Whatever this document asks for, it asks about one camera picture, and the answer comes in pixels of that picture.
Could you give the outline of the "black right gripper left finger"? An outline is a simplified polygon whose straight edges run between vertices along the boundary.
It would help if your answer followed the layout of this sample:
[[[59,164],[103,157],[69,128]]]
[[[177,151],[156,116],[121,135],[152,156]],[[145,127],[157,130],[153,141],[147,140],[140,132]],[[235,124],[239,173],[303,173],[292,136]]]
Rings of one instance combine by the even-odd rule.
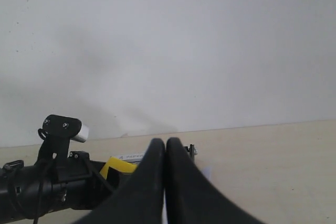
[[[165,145],[150,142],[130,178],[107,200],[75,223],[162,223]]]

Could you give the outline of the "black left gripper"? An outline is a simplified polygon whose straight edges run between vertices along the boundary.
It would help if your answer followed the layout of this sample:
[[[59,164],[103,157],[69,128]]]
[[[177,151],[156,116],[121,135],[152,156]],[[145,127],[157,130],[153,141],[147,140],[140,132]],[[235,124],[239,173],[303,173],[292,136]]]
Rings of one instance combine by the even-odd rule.
[[[121,185],[121,172],[104,162],[92,161],[89,153],[73,151],[65,167],[56,169],[53,182],[54,210],[93,210]]]

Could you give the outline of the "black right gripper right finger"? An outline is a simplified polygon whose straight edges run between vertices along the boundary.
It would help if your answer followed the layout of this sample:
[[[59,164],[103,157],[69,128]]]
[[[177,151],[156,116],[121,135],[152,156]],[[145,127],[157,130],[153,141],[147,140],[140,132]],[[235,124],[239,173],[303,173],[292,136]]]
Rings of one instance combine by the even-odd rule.
[[[166,143],[165,199],[168,223],[262,223],[209,182],[177,137]]]

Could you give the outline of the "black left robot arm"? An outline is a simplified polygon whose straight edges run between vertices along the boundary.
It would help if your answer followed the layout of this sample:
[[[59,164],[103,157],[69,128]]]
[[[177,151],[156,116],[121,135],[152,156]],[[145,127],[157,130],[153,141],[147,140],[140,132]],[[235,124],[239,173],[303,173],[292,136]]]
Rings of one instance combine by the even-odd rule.
[[[104,162],[92,161],[86,152],[71,152],[62,162],[39,160],[25,166],[22,160],[1,168],[1,223],[34,219],[65,209],[92,210],[121,184],[121,173]]]

